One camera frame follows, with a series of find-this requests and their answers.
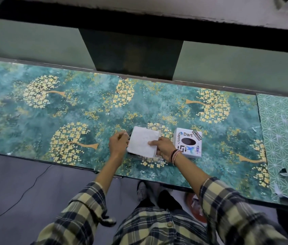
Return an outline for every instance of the shirt sleeve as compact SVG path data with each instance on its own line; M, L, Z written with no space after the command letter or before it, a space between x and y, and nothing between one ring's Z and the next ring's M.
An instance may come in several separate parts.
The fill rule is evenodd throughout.
M69 205L39 234L34 245L93 244L98 223L114 226L116 221L106 216L105 194L97 182L89 183Z
M199 200L212 244L216 243L215 231L225 245L288 244L287 238L277 231L282 230L278 224L263 212L253 210L239 192L216 177L202 185Z

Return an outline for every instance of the bracelet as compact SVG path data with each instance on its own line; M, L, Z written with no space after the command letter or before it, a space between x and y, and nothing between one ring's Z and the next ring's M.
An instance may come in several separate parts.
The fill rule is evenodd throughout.
M170 156L169 156L169 159L170 159L170 162L172 162L172 156L173 154L177 151L178 149L175 149L173 151L170 152Z
M171 163L172 163L173 165L175 165L176 156L177 156L179 153L181 153L181 151L180 151L180 150L177 150L177 151L173 154L172 161L171 161Z

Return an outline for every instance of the gray floor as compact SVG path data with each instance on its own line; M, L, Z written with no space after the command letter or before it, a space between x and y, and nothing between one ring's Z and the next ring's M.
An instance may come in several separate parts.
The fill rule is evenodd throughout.
M36 177L50 164L0 156L0 214L15 204L24 191L32 186ZM55 220L68 201L95 174L81 169L52 165L21 201L0 217L0 244L30 244L48 223ZM114 179L106 196L108 215L115 217L117 225L106 228L99 225L94 244L110 244L119 224L138 205L136 186L138 180ZM172 191L172 196L188 211L183 201L184 193ZM277 222L274 209L255 206L268 213Z

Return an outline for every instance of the plaid shirt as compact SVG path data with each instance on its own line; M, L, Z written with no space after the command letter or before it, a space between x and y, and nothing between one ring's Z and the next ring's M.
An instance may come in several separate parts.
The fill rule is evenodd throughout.
M207 228L190 216L158 207L139 208L122 222L112 244L216 244L215 231L225 245L288 244L263 213L253 210L217 178L203 184L199 199ZM98 223L116 224L106 213L105 193L100 184L91 182L40 232L34 244L92 244Z

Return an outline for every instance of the red object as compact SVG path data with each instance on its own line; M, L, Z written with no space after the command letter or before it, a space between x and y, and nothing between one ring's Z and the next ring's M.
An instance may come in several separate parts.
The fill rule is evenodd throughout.
M193 197L194 197L195 193L187 193L186 196L186 204L188 206L188 208L190 209L191 213L193 214L193 216L200 222L202 223L206 223L206 218L204 217L204 214L201 210L201 205L195 205L194 208L192 207L192 204L194 202Z

